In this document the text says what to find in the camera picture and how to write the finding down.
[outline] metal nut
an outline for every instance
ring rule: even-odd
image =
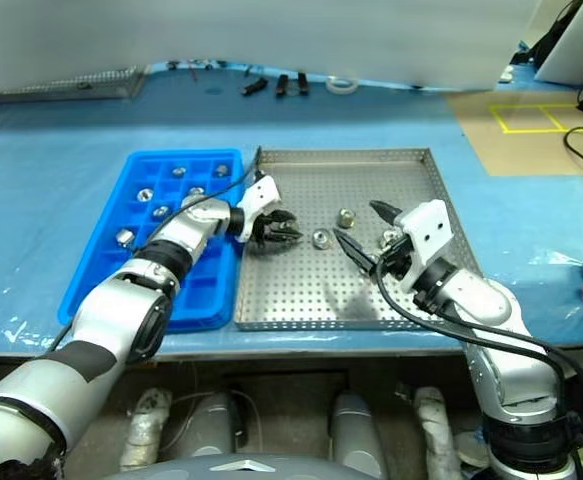
[[[187,169],[184,167],[175,167],[171,170],[171,174],[176,178],[184,177],[184,174],[187,173]]]
[[[131,230],[123,228],[115,235],[115,241],[122,248],[128,248],[135,240],[135,235]]]
[[[153,218],[164,218],[169,214],[169,207],[167,206],[161,206],[156,208],[155,210],[153,210],[153,213],[151,214],[153,216]]]
[[[331,232],[326,228],[318,228],[313,232],[313,246],[318,250],[328,250],[333,246]]]
[[[355,212],[342,208],[338,212],[338,226],[341,228],[351,228],[355,223]]]
[[[139,202],[150,202],[153,198],[153,190],[150,188],[143,188],[138,192],[136,198]]]
[[[229,174],[229,167],[226,165],[218,165],[215,169],[214,175],[218,178],[226,177]]]
[[[400,234],[397,230],[385,230],[380,237],[380,248],[387,248],[389,245],[395,243],[398,238],[400,238]]]

